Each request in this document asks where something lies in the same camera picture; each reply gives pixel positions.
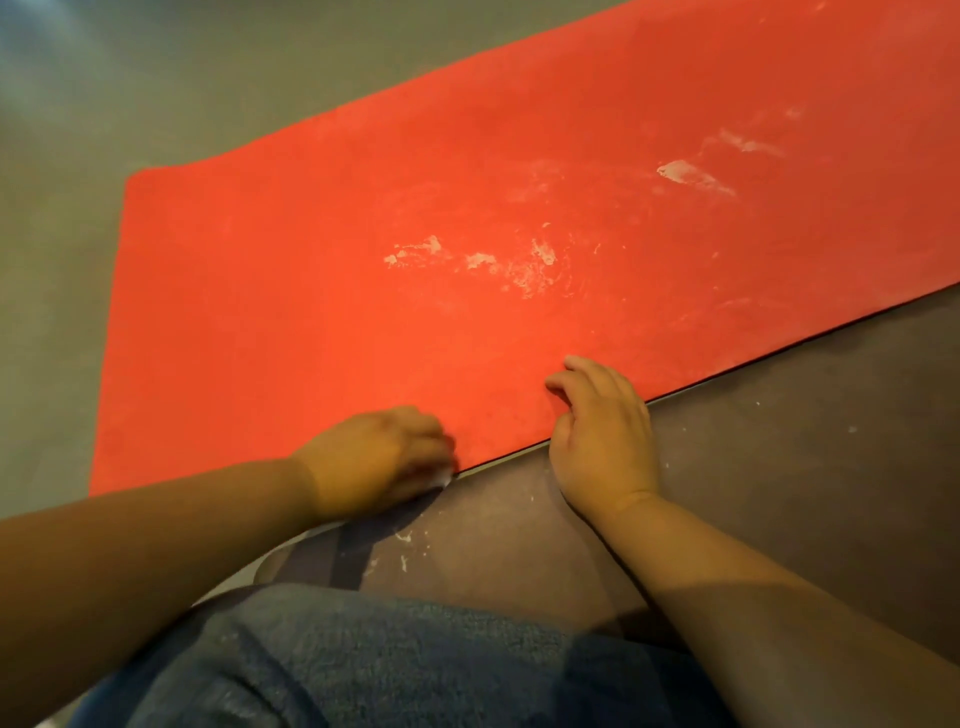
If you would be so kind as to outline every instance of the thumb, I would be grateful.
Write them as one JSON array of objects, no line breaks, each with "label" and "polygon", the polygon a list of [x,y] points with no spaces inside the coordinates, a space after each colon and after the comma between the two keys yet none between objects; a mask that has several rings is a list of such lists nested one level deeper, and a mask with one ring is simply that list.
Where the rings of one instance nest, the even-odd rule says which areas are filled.
[{"label": "thumb", "polygon": [[553,425],[553,437],[550,439],[550,449],[558,448],[566,451],[570,447],[570,435],[573,432],[573,413],[564,412]]}]

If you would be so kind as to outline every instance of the gray surface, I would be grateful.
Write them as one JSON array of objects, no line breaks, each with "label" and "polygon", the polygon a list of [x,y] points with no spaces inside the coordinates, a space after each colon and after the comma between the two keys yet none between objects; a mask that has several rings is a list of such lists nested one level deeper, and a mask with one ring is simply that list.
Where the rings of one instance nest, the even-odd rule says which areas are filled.
[{"label": "gray surface", "polygon": [[615,4],[0,2],[0,517],[86,493],[130,173]]}]

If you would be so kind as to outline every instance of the left hand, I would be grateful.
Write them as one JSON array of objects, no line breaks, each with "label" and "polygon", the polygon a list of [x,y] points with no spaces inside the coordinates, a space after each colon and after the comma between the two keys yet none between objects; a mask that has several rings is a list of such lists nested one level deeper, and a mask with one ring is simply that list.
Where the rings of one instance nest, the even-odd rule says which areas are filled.
[{"label": "left hand", "polygon": [[440,421],[412,406],[344,420],[291,459],[309,473],[323,522],[386,510],[430,490],[439,473],[453,469],[453,451]]}]

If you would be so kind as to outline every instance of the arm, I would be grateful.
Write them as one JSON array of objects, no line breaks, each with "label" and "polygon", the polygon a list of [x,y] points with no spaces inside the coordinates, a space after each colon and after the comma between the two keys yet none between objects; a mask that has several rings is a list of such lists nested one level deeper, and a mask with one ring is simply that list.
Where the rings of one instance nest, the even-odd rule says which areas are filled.
[{"label": "arm", "polygon": [[435,418],[398,407],[290,458],[0,522],[4,725],[36,725],[256,557],[423,492],[450,458]]},{"label": "arm", "polygon": [[579,357],[550,459],[748,727],[960,725],[960,669],[660,496],[646,406]]}]

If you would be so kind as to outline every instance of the forearm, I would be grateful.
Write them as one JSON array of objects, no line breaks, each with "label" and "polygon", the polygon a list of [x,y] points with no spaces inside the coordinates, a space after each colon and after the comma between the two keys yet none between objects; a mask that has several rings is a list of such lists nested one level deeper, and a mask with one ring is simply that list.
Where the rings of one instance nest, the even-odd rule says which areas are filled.
[{"label": "forearm", "polygon": [[289,460],[248,463],[0,522],[5,724],[43,719],[315,525],[303,479]]},{"label": "forearm", "polygon": [[960,724],[960,670],[658,497],[600,527],[746,726]]}]

